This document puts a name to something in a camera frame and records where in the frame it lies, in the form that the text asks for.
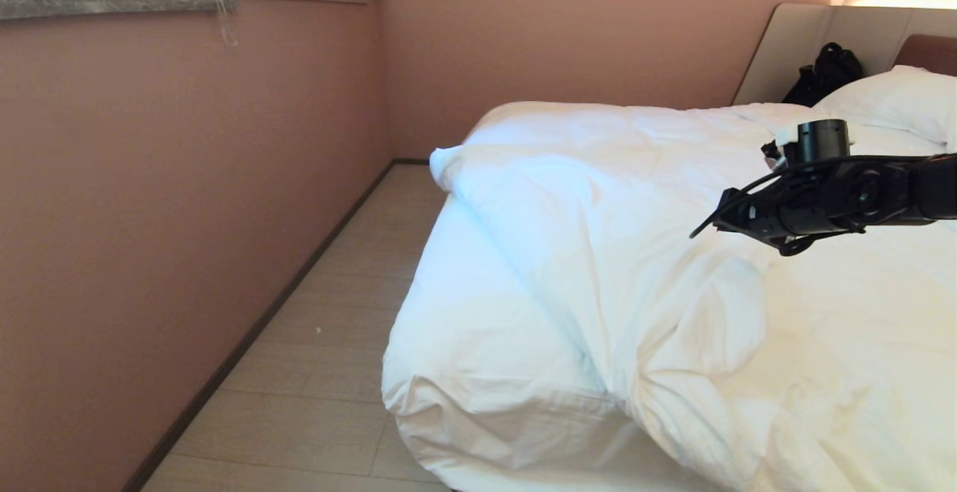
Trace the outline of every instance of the robotic arm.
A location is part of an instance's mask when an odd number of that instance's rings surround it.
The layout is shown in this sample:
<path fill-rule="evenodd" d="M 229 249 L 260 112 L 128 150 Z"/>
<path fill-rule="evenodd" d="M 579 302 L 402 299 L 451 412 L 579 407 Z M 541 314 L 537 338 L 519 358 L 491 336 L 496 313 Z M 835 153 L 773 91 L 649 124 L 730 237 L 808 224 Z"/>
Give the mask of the robotic arm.
<path fill-rule="evenodd" d="M 817 240 L 862 234 L 871 225 L 957 219 L 957 154 L 851 156 L 843 120 L 802 124 L 798 141 L 785 145 L 783 154 L 773 142 L 762 151 L 775 172 L 744 189 L 725 190 L 692 239 L 713 224 L 795 256 Z"/>

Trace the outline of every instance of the black bag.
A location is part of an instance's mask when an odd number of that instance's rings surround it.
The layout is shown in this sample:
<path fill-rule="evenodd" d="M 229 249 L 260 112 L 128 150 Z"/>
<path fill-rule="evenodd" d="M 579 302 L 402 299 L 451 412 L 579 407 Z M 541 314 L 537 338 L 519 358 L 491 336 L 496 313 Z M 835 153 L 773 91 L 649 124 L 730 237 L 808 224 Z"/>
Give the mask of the black bag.
<path fill-rule="evenodd" d="M 828 43 L 821 49 L 813 66 L 800 69 L 801 78 L 787 93 L 785 103 L 814 107 L 844 85 L 864 78 L 864 68 L 851 50 L 837 43 Z"/>

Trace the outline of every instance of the marble window sill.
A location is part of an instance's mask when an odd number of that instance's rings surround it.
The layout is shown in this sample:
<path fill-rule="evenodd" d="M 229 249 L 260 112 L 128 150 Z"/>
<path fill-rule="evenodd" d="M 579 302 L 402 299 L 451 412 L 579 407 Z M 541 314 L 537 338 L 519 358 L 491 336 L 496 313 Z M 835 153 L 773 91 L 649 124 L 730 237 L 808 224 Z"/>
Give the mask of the marble window sill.
<path fill-rule="evenodd" d="M 226 8 L 236 0 L 224 0 Z M 215 0 L 0 0 L 0 19 L 59 17 L 99 13 L 216 11 Z"/>

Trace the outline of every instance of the white duvet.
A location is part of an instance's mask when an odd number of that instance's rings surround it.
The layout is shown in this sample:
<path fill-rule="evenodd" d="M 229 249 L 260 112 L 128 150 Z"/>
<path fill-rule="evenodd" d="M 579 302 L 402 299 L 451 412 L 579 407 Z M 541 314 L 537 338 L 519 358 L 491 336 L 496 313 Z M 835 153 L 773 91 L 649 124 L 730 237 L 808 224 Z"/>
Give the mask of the white duvet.
<path fill-rule="evenodd" d="M 735 490 L 953 488 L 953 225 L 792 259 L 689 240 L 722 190 L 766 173 L 769 132 L 812 111 L 527 105 L 531 121 L 499 109 L 481 144 L 437 151 L 434 177 L 670 457 Z M 933 151 L 894 135 L 855 131 L 855 153 Z"/>

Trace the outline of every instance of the pillow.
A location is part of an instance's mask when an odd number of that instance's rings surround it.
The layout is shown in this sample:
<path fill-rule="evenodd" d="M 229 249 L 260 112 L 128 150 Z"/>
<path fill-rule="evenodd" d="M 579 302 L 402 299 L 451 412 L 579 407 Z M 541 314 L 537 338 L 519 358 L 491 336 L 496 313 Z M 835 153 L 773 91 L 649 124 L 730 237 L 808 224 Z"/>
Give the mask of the pillow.
<path fill-rule="evenodd" d="M 910 66 L 855 81 L 814 106 L 844 120 L 907 130 L 950 150 L 957 150 L 955 108 L 957 77 Z"/>

